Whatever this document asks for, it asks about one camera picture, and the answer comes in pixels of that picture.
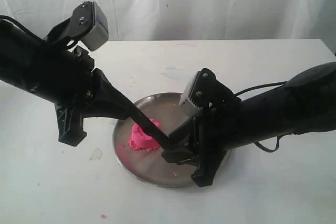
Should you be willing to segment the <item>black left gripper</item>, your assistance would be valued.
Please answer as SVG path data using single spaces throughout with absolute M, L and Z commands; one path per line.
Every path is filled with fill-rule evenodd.
M 44 38 L 52 58 L 47 84 L 54 92 L 59 142 L 77 146 L 87 136 L 84 118 L 131 118 L 164 150 L 172 150 L 174 145 L 169 137 L 117 90 L 102 70 L 94 69 L 90 50 L 69 37 L 69 25 L 69 20 L 58 24 Z

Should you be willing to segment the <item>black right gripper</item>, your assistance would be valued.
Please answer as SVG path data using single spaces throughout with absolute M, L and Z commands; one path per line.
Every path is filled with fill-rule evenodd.
M 241 99 L 220 83 L 211 70 L 203 68 L 200 71 L 202 76 L 196 86 L 202 91 L 203 97 L 209 100 L 209 107 L 204 107 L 193 116 L 196 155 L 188 148 L 180 147 L 164 150 L 161 156 L 169 164 L 197 166 L 191 179 L 198 187 L 206 187 L 213 184 L 216 172 L 227 154 L 223 148 L 222 120 L 237 112 Z

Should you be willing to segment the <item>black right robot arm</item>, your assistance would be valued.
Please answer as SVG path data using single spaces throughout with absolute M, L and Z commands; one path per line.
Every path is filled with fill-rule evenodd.
M 310 68 L 289 81 L 242 100 L 204 68 L 189 82 L 180 99 L 187 121 L 169 138 L 168 163 L 196 167 L 198 187 L 210 186 L 228 151 L 286 135 L 335 129 L 335 63 Z

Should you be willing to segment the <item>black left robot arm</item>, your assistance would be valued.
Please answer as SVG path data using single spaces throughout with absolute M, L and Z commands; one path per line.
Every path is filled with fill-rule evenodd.
M 89 53 L 53 47 L 18 21 L 1 16 L 1 80 L 54 104 L 58 140 L 77 146 L 85 118 L 132 119 L 159 145 L 173 142 L 95 67 Z

